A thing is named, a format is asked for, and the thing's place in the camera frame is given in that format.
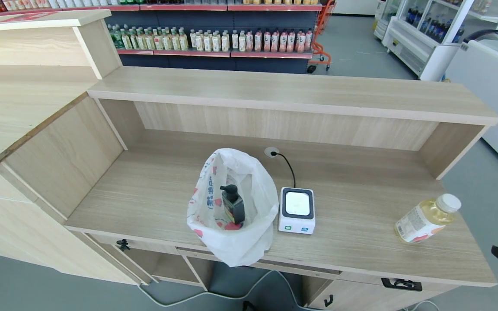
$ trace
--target wooden counter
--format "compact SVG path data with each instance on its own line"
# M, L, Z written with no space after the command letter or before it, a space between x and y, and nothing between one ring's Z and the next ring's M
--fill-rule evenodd
M275 146L316 194L316 229L274 223L253 266L304 276L306 305L387 311L496 284L460 215L421 244L393 228L498 122L462 85L123 67L108 10L24 15L0 23L2 256L208 291L218 259L185 222L201 166L237 148L280 189L289 170L263 153Z

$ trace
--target plastic bag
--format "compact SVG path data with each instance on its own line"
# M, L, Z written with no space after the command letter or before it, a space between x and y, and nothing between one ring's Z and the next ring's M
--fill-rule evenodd
M245 205L245 221L231 222L220 186L234 184ZM230 267L257 262L272 244L278 214L274 181L259 160L223 148L205 162L188 203L188 225L213 254Z

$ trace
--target drawer handle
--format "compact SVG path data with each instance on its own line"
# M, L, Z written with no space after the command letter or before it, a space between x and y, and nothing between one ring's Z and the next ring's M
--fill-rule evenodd
M389 278L382 278L382 284L387 288L402 289L404 291L421 292L421 283L413 282L409 279L396 278L395 282L391 284Z
M332 303L334 303L334 295L330 294L330 301L327 301L326 299L324 299L324 307L328 307Z
M119 245L119 249L124 252L125 250L130 250L130 246L128 246L128 241L123 238L122 240L116 241L116 244Z

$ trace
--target gray floor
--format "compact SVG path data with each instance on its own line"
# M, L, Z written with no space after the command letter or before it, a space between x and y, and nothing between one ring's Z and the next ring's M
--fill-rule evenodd
M326 33L320 38L326 51L335 55L328 74L415 79L393 55L374 53L382 52L384 48L373 38L371 23L370 18L335 16L330 19ZM316 73L326 73L324 66L318 66ZM463 201L462 215L498 279L498 260L490 255L491 246L498 246L498 155L485 142L478 142L448 173L443 184ZM263 274L264 270L216 264L211 291L238 297L247 293ZM287 277L296 296L300 297L300 279ZM166 282L152 284L147 289L162 303L173 303L201 292L195 287ZM265 277L247 299L261 311L298 309L287 284L275 273ZM433 301L441 311L498 310L498 285L492 288L460 287ZM207 295L163 308L152 303L135 286L69 276L0 257L0 311L164 309L237 311L241 310L241 301ZM419 307L419 311L432 310L430 305Z

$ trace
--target bottle cap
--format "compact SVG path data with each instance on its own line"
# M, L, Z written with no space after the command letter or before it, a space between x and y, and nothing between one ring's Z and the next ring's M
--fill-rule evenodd
M439 196L437 200L435 200L435 204L437 204L437 207L439 207L446 213L454 213L455 211L458 211L462 206L462 203L460 202L458 197L455 197L454 195L449 193L445 193Z

